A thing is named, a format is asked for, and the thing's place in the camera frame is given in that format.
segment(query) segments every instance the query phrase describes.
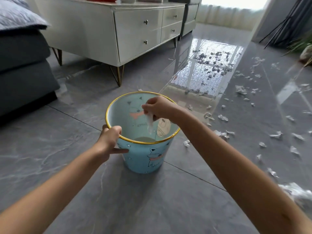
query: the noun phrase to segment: hand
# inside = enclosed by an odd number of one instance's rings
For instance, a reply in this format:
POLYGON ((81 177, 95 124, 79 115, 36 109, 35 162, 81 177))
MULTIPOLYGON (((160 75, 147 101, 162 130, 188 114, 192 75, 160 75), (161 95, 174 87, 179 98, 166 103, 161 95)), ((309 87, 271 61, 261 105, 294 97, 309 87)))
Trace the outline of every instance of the hand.
POLYGON ((98 141, 92 148, 101 157, 103 162, 106 162, 110 158, 110 154, 129 152, 128 149, 115 148, 116 142, 121 134, 120 126, 113 126, 111 129, 108 129, 107 125, 103 125, 102 129, 98 141))
POLYGON ((142 105, 144 114, 152 113, 153 120, 159 118, 169 119, 171 122, 177 124, 177 115, 182 108, 171 102, 163 96, 157 96, 147 100, 146 104, 142 105))

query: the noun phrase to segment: person's right arm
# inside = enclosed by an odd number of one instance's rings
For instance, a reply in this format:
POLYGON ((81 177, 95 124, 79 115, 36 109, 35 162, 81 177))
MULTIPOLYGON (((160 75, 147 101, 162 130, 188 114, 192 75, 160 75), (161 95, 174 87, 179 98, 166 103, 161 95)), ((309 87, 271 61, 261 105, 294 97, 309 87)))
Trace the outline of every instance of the person's right arm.
POLYGON ((181 128, 260 233, 312 233, 308 217, 261 169, 189 111, 162 96, 142 108, 181 128))

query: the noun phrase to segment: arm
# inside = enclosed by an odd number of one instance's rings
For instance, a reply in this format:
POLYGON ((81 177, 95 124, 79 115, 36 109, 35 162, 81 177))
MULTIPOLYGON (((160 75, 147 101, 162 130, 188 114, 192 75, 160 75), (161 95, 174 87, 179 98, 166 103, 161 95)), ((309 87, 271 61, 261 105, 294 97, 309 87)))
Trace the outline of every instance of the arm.
POLYGON ((109 130, 104 125, 99 140, 91 149, 0 215, 0 233, 43 233, 110 154, 128 152, 114 148, 119 134, 120 126, 109 130))
POLYGON ((260 233, 312 233, 310 220, 262 170, 187 110, 161 96, 142 108, 182 129, 260 233))

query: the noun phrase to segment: blue trash can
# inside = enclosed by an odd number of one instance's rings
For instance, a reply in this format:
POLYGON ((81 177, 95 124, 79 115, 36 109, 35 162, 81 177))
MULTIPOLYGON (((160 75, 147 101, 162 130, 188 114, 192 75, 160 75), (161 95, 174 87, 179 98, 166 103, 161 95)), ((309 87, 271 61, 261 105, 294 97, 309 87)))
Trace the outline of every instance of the blue trash can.
POLYGON ((161 94, 124 94, 112 101, 106 111, 108 128, 117 125, 122 127, 122 135, 119 136, 117 145, 121 149, 129 149, 129 153, 123 154, 124 161, 126 166, 136 173, 151 173, 157 170, 163 163, 173 137, 180 130, 176 124, 164 118, 155 121, 153 130, 148 130, 147 116, 143 113, 142 105, 158 95, 161 94))

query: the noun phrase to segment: cartoon dog drawing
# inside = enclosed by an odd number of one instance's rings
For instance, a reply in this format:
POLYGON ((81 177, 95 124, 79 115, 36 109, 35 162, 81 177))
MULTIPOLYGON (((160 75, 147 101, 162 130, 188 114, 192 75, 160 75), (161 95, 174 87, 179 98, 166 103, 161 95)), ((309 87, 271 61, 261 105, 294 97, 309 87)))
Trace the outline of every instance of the cartoon dog drawing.
POLYGON ((142 109, 142 105, 144 104, 142 97, 139 97, 138 99, 134 99, 131 102, 127 102, 129 104, 129 112, 130 116, 136 120, 139 116, 144 115, 144 111, 142 109))
POLYGON ((165 151, 169 143, 160 148, 150 148, 151 153, 147 155, 150 158, 149 167, 156 167, 162 162, 162 157, 165 156, 165 151))

